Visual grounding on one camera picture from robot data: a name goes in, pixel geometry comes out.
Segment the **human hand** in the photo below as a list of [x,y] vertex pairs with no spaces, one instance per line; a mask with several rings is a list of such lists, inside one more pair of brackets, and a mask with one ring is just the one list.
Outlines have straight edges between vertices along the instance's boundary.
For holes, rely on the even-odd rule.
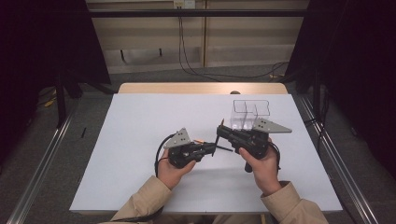
[[239,148],[239,154],[251,166],[257,187],[262,190],[264,196],[282,189],[277,179],[276,153],[272,147],[268,147],[267,155],[260,160],[254,158],[242,147]]
[[181,177],[192,170],[196,161],[191,161],[185,167],[177,169],[169,162],[168,153],[169,150],[166,149],[158,163],[158,178],[172,190],[180,182]]

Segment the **clear plastic container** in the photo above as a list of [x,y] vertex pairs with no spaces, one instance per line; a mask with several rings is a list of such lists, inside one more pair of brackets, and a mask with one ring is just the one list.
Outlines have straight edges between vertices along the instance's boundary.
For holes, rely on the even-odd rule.
[[234,100],[231,127],[250,130],[257,118],[268,119],[269,116],[269,102],[266,100]]

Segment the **sleeve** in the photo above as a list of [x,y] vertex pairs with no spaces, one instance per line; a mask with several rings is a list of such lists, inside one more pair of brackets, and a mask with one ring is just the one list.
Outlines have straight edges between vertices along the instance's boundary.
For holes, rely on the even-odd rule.
[[262,202],[280,224],[328,223],[318,205],[301,199],[291,182],[281,182],[281,185],[284,186],[282,189],[262,198]]
[[139,191],[132,195],[128,202],[111,218],[111,221],[151,215],[166,204],[171,194],[172,191],[161,180],[151,176]]

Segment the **white surface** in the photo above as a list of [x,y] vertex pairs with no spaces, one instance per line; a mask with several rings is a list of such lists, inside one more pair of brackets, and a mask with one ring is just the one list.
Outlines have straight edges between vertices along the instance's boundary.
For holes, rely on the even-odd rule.
[[[292,129],[292,133],[270,134],[280,149],[279,179],[292,181],[300,196],[317,203],[321,210],[341,210],[291,95],[125,93],[114,95],[70,210],[119,210],[154,175],[155,154],[166,136],[185,127],[191,139],[214,142],[221,120],[230,125],[233,100],[269,101],[268,119]],[[231,147],[221,138],[219,145]],[[218,149],[214,157],[205,156],[174,188],[163,211],[267,211],[253,174],[244,167],[245,161],[234,152]]]

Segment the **power cord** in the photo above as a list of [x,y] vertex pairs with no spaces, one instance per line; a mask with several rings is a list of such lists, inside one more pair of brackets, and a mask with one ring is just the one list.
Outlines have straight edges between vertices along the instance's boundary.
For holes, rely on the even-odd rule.
[[[234,76],[234,75],[226,75],[226,74],[213,74],[213,73],[203,73],[200,74],[198,72],[196,72],[189,63],[189,60],[187,58],[187,53],[186,53],[186,47],[185,47],[185,43],[184,43],[184,27],[183,27],[183,19],[181,17],[178,18],[178,24],[179,24],[179,45],[178,45],[178,60],[180,63],[181,68],[183,69],[183,71],[187,74],[190,75],[194,75],[194,76],[199,76],[199,77],[205,77],[205,78],[209,78],[211,80],[217,81],[217,82],[221,82],[218,79],[215,79],[213,77],[235,77],[235,78],[245,78],[245,79],[250,79],[250,78],[258,78],[258,77],[265,77],[265,76],[269,76],[271,74],[274,74],[274,72],[279,69],[280,67],[282,67],[284,64],[287,64],[289,62],[281,62],[281,63],[275,63],[273,64],[272,70],[264,73],[264,74],[260,74],[257,76],[252,76],[252,77],[246,77],[246,76]],[[183,66],[182,62],[181,62],[181,47],[183,48],[183,53],[184,53],[184,58],[186,60],[186,64],[189,67],[189,69],[191,71],[186,70],[186,68]]]

